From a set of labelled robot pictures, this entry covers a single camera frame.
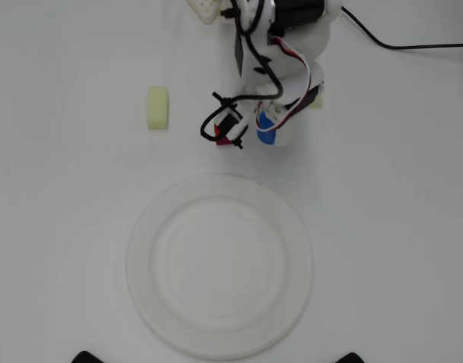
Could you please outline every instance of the paper plate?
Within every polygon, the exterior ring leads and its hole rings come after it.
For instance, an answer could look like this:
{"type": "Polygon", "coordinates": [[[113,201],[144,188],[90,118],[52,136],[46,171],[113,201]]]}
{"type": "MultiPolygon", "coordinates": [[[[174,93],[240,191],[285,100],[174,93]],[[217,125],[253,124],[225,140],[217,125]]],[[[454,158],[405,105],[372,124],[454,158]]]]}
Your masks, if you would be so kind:
{"type": "Polygon", "coordinates": [[[209,175],[161,194],[129,242],[127,279],[141,317],[198,358],[234,359],[279,341],[312,284],[300,220],[253,181],[209,175]]]}

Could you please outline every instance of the white 3d-printed part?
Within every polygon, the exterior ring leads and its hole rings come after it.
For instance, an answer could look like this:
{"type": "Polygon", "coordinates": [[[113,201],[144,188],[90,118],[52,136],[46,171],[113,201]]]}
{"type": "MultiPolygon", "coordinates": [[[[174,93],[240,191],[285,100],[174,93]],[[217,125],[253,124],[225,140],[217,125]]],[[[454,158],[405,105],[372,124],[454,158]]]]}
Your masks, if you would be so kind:
{"type": "Polygon", "coordinates": [[[186,0],[197,16],[206,25],[211,24],[218,15],[221,0],[186,0]]]}

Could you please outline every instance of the yellow sponge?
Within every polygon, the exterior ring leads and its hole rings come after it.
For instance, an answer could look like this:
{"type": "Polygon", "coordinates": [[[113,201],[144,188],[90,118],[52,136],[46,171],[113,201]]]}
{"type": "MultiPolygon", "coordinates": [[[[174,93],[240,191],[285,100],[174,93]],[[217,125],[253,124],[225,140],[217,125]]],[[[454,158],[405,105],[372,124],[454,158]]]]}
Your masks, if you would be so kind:
{"type": "Polygon", "coordinates": [[[152,130],[166,130],[169,118],[169,93],[167,87],[148,88],[148,112],[146,119],[152,130]]]}

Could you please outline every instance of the white wire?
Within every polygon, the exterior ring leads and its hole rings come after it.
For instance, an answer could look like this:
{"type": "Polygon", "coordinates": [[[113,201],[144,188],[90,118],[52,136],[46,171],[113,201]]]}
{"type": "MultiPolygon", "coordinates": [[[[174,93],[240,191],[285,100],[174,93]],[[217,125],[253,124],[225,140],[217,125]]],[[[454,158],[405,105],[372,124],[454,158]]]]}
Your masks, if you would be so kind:
{"type": "Polygon", "coordinates": [[[294,107],[292,107],[288,112],[287,114],[284,116],[284,118],[281,120],[281,122],[279,122],[277,125],[274,125],[274,126],[271,126],[267,129],[262,129],[260,126],[258,126],[258,123],[255,122],[255,126],[256,126],[256,129],[260,132],[271,132],[271,131],[275,131],[282,123],[283,121],[286,119],[286,117],[290,117],[291,114],[300,106],[300,104],[302,104],[302,101],[304,100],[304,98],[307,96],[307,94],[309,93],[309,87],[312,83],[312,74],[310,72],[310,67],[309,67],[309,64],[307,63],[307,60],[305,59],[305,57],[299,53],[298,51],[296,51],[294,48],[292,48],[285,40],[283,40],[282,38],[278,38],[278,37],[274,37],[272,38],[273,40],[277,40],[279,42],[282,43],[282,45],[285,45],[285,48],[288,48],[290,51],[292,51],[293,53],[295,53],[298,58],[303,62],[304,66],[306,67],[307,69],[307,78],[308,78],[308,82],[307,82],[307,85],[306,85],[306,91],[304,92],[304,96],[294,105],[294,107]]]}

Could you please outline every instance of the red component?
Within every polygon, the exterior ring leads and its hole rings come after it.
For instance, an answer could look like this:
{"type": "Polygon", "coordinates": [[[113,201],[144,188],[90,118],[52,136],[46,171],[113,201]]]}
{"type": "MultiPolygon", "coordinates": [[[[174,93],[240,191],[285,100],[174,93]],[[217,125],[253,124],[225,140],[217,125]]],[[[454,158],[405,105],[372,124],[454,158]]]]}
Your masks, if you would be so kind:
{"type": "MultiPolygon", "coordinates": [[[[215,125],[215,136],[219,135],[219,130],[218,127],[215,125]]],[[[216,144],[218,146],[225,146],[225,145],[233,145],[231,141],[229,141],[227,138],[222,138],[220,141],[217,141],[216,144]]]]}

